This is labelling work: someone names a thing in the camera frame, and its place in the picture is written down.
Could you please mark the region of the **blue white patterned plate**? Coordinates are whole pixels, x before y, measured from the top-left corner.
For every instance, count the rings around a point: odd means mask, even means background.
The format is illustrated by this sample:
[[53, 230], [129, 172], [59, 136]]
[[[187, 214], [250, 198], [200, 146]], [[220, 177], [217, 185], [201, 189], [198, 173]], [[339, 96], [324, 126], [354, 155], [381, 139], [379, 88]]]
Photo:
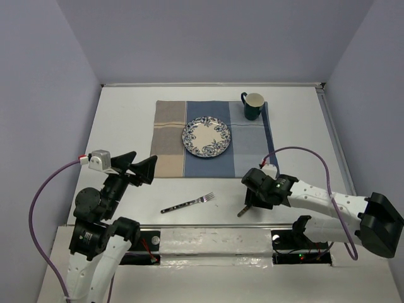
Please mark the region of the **blue white patterned plate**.
[[219, 118], [198, 117], [185, 125], [182, 131], [182, 143], [194, 156], [217, 157], [230, 146], [230, 128]]

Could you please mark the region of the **blue beige checked cloth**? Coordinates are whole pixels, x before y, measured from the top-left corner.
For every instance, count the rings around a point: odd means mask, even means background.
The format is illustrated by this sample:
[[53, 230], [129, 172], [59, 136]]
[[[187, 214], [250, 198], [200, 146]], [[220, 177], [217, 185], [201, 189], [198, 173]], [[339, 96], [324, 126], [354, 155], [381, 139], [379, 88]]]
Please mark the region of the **blue beige checked cloth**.
[[[249, 121], [240, 101], [157, 101], [150, 150], [158, 157], [155, 177], [241, 178], [275, 149], [268, 109], [264, 104], [259, 117]], [[230, 129], [229, 147], [217, 156], [208, 149], [207, 157], [198, 157], [182, 142], [186, 124], [204, 116], [217, 118]]]

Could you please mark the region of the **silver knife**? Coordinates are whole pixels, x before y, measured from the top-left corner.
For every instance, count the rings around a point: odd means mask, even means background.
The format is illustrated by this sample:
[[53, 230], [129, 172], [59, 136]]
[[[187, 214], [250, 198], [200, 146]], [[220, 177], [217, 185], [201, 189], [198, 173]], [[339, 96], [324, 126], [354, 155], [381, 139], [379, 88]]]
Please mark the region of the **silver knife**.
[[245, 214], [250, 208], [251, 208], [250, 205], [246, 205], [240, 212], [238, 212], [237, 216], [240, 218], [240, 217], [243, 216], [243, 214]]

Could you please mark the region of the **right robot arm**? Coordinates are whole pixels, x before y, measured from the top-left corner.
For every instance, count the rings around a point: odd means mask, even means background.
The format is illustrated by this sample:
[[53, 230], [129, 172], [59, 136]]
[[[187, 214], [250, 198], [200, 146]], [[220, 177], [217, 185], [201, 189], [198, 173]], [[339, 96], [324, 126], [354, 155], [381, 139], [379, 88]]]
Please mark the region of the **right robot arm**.
[[346, 242], [346, 232], [353, 235], [359, 230], [359, 214], [368, 209], [369, 201], [360, 196], [329, 195], [324, 167], [318, 159], [305, 170], [293, 165], [282, 167], [283, 174], [298, 178], [286, 205], [270, 210], [253, 206], [239, 217], [247, 193], [241, 179], [258, 167], [261, 157], [236, 159], [235, 177], [224, 176], [225, 169], [217, 158], [202, 159], [202, 167], [192, 168], [185, 177], [156, 174], [151, 185], [127, 190], [122, 212], [143, 225], [290, 225], [309, 215], [306, 226], [290, 233], [297, 247], [312, 241]]

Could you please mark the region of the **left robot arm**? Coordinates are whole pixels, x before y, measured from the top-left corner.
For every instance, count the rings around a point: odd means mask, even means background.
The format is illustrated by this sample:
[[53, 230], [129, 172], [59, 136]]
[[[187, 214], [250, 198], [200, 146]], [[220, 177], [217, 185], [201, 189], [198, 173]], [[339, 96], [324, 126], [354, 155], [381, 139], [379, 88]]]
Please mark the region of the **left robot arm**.
[[93, 277], [104, 252], [110, 247], [118, 259], [140, 241], [140, 223], [120, 217], [109, 225], [105, 220], [112, 218], [129, 185], [140, 186], [143, 181], [132, 170], [135, 151], [111, 157], [105, 150], [91, 152], [88, 166], [105, 172], [107, 178], [102, 189], [86, 187], [75, 198], [73, 216], [76, 218], [69, 245], [69, 265], [66, 277], [67, 294], [70, 302], [89, 302]]

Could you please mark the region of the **dark green mug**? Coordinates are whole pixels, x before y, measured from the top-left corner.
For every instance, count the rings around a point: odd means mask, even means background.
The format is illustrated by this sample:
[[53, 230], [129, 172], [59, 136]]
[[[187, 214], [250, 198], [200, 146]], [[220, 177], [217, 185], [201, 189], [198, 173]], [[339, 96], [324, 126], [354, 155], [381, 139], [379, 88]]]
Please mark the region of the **dark green mug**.
[[264, 98], [258, 93], [241, 93], [241, 101], [244, 106], [244, 116], [250, 121], [256, 120], [263, 110]]

